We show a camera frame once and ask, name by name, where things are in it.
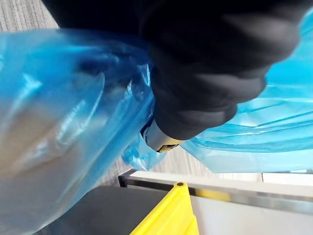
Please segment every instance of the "yellow plastic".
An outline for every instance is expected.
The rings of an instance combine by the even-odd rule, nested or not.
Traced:
[[[174,184],[131,235],[199,235],[188,185],[182,182]]]

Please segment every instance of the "black surface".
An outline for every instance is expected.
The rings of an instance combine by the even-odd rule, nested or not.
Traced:
[[[128,235],[166,193],[98,187],[43,231],[48,235]]]
[[[60,27],[139,35],[159,128],[177,140],[230,120],[298,43],[312,0],[44,0]]]

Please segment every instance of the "translucent plastic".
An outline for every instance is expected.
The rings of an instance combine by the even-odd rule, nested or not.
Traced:
[[[214,172],[277,172],[313,168],[313,12],[304,18],[301,42],[287,60],[267,74],[268,85],[254,100],[239,105],[228,123],[181,144]],[[141,140],[123,159],[139,169],[163,156]]]
[[[96,32],[0,34],[1,235],[58,218],[137,136],[153,100],[140,48]]]

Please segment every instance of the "floor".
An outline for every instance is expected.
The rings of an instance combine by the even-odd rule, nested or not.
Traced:
[[[40,0],[0,0],[0,30],[21,31],[35,28],[57,28],[57,24]],[[118,159],[111,169],[102,177],[99,184],[114,185],[117,175],[126,171],[129,166]],[[203,166],[198,160],[176,148],[168,153],[166,158],[152,171],[195,176],[261,181],[259,173],[229,173],[215,174]]]

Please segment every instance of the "metal frame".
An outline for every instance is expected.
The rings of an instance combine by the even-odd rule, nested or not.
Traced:
[[[120,186],[127,187],[128,185],[132,185],[169,191],[175,183],[167,180],[146,179],[132,176],[135,172],[134,169],[131,169],[120,175],[118,177]],[[188,187],[190,195],[193,196],[241,205],[313,215],[313,197],[283,195],[190,183],[188,183]]]

